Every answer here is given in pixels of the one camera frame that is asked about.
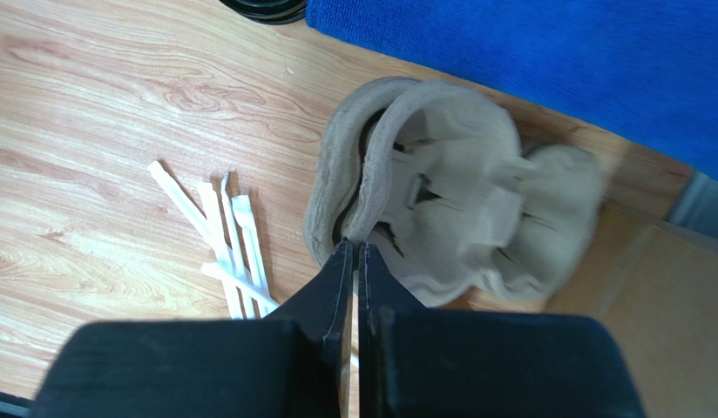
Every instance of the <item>blue towel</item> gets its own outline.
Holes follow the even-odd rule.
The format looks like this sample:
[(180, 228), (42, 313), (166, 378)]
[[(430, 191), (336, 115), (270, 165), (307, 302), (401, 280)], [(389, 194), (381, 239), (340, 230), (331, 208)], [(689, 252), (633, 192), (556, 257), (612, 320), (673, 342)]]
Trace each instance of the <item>blue towel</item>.
[(309, 0), (307, 18), (718, 180), (718, 0)]

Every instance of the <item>blue cloth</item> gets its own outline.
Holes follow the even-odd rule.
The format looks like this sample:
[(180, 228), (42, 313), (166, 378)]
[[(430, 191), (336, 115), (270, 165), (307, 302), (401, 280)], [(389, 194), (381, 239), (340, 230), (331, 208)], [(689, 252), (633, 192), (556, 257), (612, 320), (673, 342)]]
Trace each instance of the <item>blue cloth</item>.
[(307, 18), (718, 180), (718, 0), (309, 0)]

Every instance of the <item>wooden floor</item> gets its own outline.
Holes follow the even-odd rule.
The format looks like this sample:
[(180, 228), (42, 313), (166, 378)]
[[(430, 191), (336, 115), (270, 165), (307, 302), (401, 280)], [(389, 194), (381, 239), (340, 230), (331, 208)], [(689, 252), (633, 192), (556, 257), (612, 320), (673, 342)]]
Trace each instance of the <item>wooden floor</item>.
[[(199, 273), (212, 254), (146, 170), (155, 159), (189, 190), (237, 173), (273, 296), (287, 299), (318, 268), (301, 219), (323, 126), (356, 87), (398, 75), (453, 79), (304, 22), (249, 23), (217, 0), (0, 0), (0, 391), (32, 397), (88, 321), (227, 316), (220, 283)], [(690, 173), (459, 82), (508, 109), (523, 135), (597, 154), (607, 199), (638, 212), (665, 215)]]

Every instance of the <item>white straw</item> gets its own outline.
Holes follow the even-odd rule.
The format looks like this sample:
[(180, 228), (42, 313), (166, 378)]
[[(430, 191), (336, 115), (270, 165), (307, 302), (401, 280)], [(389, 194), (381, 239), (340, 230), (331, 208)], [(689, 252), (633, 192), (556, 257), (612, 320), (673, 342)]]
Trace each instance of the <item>white straw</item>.
[[(227, 195), (227, 181), (229, 179), (230, 173), (226, 172), (222, 176), (222, 182), (220, 182), (220, 200), (222, 202), (222, 211), (225, 213), (225, 225), (227, 226), (227, 234), (230, 237), (230, 246), (232, 247), (230, 259), (233, 262), (233, 276), (240, 279), (240, 281), (253, 284), (251, 275), (247, 274), (246, 265), (243, 264), (243, 253), (240, 251), (240, 238), (238, 238), (238, 229), (235, 226), (233, 207), (230, 206), (230, 197)], [(256, 317), (254, 300), (247, 296), (244, 296), (242, 300), (246, 318), (254, 319)]]
[[(261, 257), (259, 237), (256, 232), (256, 221), (254, 212), (251, 210), (251, 201), (247, 194), (232, 198), (233, 215), (238, 225), (243, 230), (243, 241), (246, 246), (248, 266), (251, 267), (251, 277), (254, 279), (254, 286), (269, 294), (266, 273), (264, 273), (264, 261)], [(259, 305), (261, 318), (265, 317), (273, 309)]]
[(217, 279), (217, 280), (236, 280), (238, 281), (238, 287), (243, 292), (244, 295), (247, 295), (248, 297), (256, 299), (256, 301), (259, 302), (259, 305), (263, 305), (264, 307), (267, 307), (269, 311), (275, 310), (277, 307), (279, 307), (279, 304), (276, 303), (275, 300), (271, 299), (267, 295), (261, 293), (261, 291), (257, 288), (255, 288), (253, 285), (244, 283), (238, 278), (235, 278), (228, 274), (225, 270), (220, 267), (217, 263), (204, 263), (202, 264), (201, 272), (203, 272), (205, 275)]
[(196, 228), (197, 232), (200, 233), (207, 244), (212, 246), (212, 236), (209, 232), (209, 228), (207, 227), (207, 220), (204, 215), (202, 215), (199, 208), (192, 203), (184, 191), (181, 190), (181, 187), (178, 183), (176, 183), (176, 180), (174, 180), (173, 177), (171, 177), (171, 175), (163, 169), (163, 166), (160, 165), (160, 162), (158, 161), (153, 161), (147, 167), (147, 170), (152, 174), (155, 181), (158, 182), (160, 188), (163, 189), (168, 197), (171, 198), (173, 203), (184, 214), (186, 219), (188, 219), (192, 226)]
[[(200, 192), (202, 206), (204, 206), (207, 215), (207, 226), (212, 236), (212, 249), (217, 264), (223, 269), (234, 270), (232, 253), (228, 251), (225, 242), (225, 231), (222, 229), (222, 216), (220, 215), (220, 202), (217, 199), (217, 193), (210, 183), (199, 183), (197, 189)], [(243, 311), (240, 309), (240, 296), (238, 288), (235, 286), (234, 280), (223, 280), (222, 286), (225, 290), (225, 300), (227, 301), (227, 310), (230, 317), (234, 320), (243, 319)]]

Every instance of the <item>black object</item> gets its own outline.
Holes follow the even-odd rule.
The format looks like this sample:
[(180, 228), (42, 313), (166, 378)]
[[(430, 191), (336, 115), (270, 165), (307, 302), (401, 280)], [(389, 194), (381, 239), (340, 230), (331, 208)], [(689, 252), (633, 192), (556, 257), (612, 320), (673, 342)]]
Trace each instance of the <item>black object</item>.
[(221, 0), (230, 9), (260, 24), (291, 24), (305, 17), (307, 0)]
[(30, 416), (340, 416), (355, 274), (363, 417), (643, 416), (596, 321), (427, 309), (347, 240), (264, 320), (81, 328)]

